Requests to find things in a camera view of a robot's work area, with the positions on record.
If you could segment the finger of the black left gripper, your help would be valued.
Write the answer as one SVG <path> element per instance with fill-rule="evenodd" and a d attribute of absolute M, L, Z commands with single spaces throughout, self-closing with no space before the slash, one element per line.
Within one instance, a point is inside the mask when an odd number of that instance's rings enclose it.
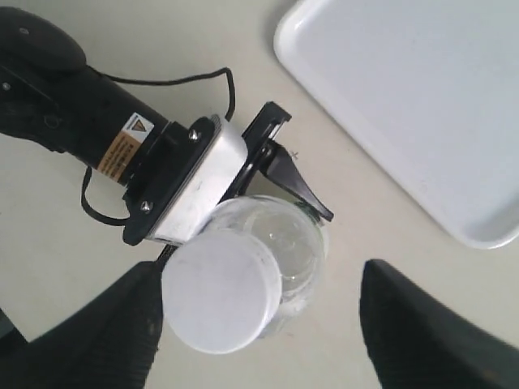
<path fill-rule="evenodd" d="M 323 219 L 331 222 L 334 214 L 313 193 L 298 171 L 289 152 L 279 143 L 266 144 L 265 177 L 273 184 L 307 204 Z"/>

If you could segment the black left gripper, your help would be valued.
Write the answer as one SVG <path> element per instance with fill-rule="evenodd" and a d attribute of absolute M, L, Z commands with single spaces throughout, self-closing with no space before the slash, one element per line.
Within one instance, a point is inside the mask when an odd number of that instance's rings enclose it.
<path fill-rule="evenodd" d="M 290 119 L 291 115 L 276 103 L 268 102 L 264 105 L 241 135 L 247 146 L 247 159 L 221 201 L 246 192 L 255 172 L 266 160 L 266 144 L 272 140 L 275 128 Z M 181 155 L 182 145 L 187 141 L 181 139 L 180 133 L 190 128 L 170 122 L 153 141 L 146 141 L 143 146 L 133 148 L 136 154 L 133 155 L 132 164 L 127 166 L 127 181 L 122 183 L 127 189 L 122 199 L 129 211 L 161 171 L 160 164 L 170 157 Z"/>

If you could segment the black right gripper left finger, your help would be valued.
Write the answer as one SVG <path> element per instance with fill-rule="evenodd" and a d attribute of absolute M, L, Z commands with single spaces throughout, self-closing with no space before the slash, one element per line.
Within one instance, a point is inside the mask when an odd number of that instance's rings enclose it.
<path fill-rule="evenodd" d="M 141 262 L 1 360 L 3 388 L 143 388 L 163 328 L 161 269 Z"/>

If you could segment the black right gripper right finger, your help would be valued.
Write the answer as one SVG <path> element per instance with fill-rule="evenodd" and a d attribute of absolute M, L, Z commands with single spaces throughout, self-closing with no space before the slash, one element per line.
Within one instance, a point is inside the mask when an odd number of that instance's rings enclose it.
<path fill-rule="evenodd" d="M 383 388 L 516 388 L 518 350 L 382 259 L 365 262 L 359 318 Z"/>

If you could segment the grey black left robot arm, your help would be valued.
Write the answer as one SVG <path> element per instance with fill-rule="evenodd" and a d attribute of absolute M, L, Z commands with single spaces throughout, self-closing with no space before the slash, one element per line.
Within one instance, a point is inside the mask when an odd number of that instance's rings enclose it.
<path fill-rule="evenodd" d="M 185 127 L 131 95 L 128 80 L 90 67 L 61 28 L 19 8 L 1 9 L 1 132 L 69 153 L 126 188 L 125 218 L 81 205 L 93 219 L 144 239 L 208 154 L 218 125 Z"/>

